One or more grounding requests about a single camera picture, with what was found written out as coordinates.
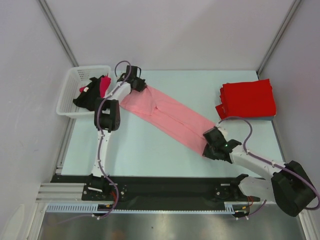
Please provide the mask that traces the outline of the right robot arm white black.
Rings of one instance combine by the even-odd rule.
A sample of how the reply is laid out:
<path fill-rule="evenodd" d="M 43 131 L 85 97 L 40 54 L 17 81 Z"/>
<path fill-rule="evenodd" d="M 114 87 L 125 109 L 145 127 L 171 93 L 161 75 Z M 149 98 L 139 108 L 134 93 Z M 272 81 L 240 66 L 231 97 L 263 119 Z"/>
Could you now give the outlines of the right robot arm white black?
<path fill-rule="evenodd" d="M 219 128 L 213 127 L 203 134 L 206 146 L 203 156 L 246 168 L 259 177 L 239 176 L 230 188 L 231 196 L 242 201 L 245 197 L 258 197 L 276 203 L 291 217 L 297 216 L 320 197 L 303 167 L 296 161 L 276 163 L 251 153 L 235 139 L 226 140 Z"/>

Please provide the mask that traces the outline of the pink t shirt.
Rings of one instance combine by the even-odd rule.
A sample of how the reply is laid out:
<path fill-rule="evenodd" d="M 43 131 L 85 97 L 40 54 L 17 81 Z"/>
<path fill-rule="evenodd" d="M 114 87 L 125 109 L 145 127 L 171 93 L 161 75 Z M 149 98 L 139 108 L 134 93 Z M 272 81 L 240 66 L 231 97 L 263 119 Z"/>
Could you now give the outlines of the pink t shirt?
<path fill-rule="evenodd" d="M 207 145 L 203 134 L 215 126 L 211 120 L 151 86 L 141 92 L 133 90 L 120 106 L 199 155 Z"/>

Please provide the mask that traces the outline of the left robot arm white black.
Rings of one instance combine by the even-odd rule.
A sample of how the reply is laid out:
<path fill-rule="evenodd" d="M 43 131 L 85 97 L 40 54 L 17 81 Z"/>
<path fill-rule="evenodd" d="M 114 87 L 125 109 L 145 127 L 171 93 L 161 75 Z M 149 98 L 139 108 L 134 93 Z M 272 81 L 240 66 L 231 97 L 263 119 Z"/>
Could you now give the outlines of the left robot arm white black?
<path fill-rule="evenodd" d="M 121 124 L 120 103 L 132 91 L 142 92 L 147 87 L 141 73 L 140 67 L 127 65 L 126 72 L 118 78 L 115 87 L 95 101 L 94 125 L 97 128 L 98 145 L 96 160 L 86 186 L 100 200 L 107 199 L 115 187 L 107 175 L 106 159 L 112 133 Z"/>

